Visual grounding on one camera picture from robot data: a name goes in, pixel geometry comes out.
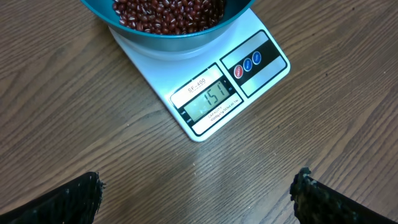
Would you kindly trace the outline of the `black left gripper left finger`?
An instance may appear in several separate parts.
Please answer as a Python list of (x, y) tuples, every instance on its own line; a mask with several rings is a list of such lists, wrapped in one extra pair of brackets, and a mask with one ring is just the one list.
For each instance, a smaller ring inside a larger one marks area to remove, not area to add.
[(92, 224), (103, 200), (99, 173), (87, 172), (1, 215), (1, 223)]

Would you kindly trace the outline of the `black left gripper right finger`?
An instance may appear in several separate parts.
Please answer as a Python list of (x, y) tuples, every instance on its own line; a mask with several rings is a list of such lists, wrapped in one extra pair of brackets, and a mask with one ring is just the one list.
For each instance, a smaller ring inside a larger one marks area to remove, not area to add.
[(397, 224), (310, 177), (303, 167), (290, 185), (290, 200), (300, 224)]

